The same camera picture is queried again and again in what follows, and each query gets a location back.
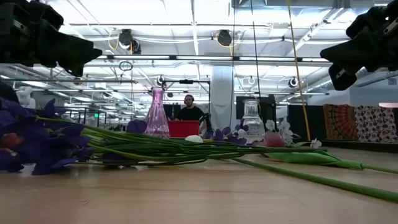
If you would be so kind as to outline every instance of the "headphones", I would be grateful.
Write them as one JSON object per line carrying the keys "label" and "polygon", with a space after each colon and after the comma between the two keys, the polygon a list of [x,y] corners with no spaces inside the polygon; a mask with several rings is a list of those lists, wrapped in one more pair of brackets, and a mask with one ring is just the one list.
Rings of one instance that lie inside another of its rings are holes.
{"label": "headphones", "polygon": [[193,97],[192,95],[189,95],[189,94],[188,94],[187,96],[190,96],[190,97],[191,97],[191,99],[192,99],[192,102],[194,102],[194,101],[195,101],[195,99],[194,99],[194,97]]}

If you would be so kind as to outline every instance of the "glass vase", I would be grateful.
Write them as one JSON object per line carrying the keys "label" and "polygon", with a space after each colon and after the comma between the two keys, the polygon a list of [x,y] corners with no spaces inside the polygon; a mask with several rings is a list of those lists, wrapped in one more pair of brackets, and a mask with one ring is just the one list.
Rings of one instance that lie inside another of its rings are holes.
{"label": "glass vase", "polygon": [[147,115],[147,129],[144,134],[170,138],[169,124],[163,107],[163,88],[153,87],[152,104]]}
{"label": "glass vase", "polygon": [[245,138],[248,142],[261,141],[266,133],[264,123],[258,112],[259,101],[255,99],[244,100],[243,126],[248,126]]}

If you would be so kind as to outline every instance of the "wooden table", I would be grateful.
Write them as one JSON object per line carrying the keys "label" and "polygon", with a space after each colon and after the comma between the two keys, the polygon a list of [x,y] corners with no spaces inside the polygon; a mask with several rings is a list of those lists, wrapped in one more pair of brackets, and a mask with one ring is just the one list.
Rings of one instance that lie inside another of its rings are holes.
{"label": "wooden table", "polygon": [[[398,168],[398,155],[332,149],[345,159]],[[398,175],[246,159],[398,192]],[[0,173],[0,223],[397,223],[398,204],[236,162],[183,167]]]}

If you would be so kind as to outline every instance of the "colorful tapestry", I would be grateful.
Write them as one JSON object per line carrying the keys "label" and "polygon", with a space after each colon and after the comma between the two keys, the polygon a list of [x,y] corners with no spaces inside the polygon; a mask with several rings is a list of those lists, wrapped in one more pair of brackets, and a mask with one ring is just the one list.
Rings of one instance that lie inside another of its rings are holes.
{"label": "colorful tapestry", "polygon": [[397,129],[391,108],[360,106],[355,108],[359,141],[397,143]]}
{"label": "colorful tapestry", "polygon": [[323,105],[326,139],[357,141],[354,108],[348,105]]}

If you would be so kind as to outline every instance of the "red container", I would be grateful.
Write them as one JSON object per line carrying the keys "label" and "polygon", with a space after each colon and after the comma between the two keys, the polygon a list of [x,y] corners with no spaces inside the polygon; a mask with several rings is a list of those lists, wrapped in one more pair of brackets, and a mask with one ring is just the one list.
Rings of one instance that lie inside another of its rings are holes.
{"label": "red container", "polygon": [[199,135],[199,121],[169,121],[171,138],[186,138]]}

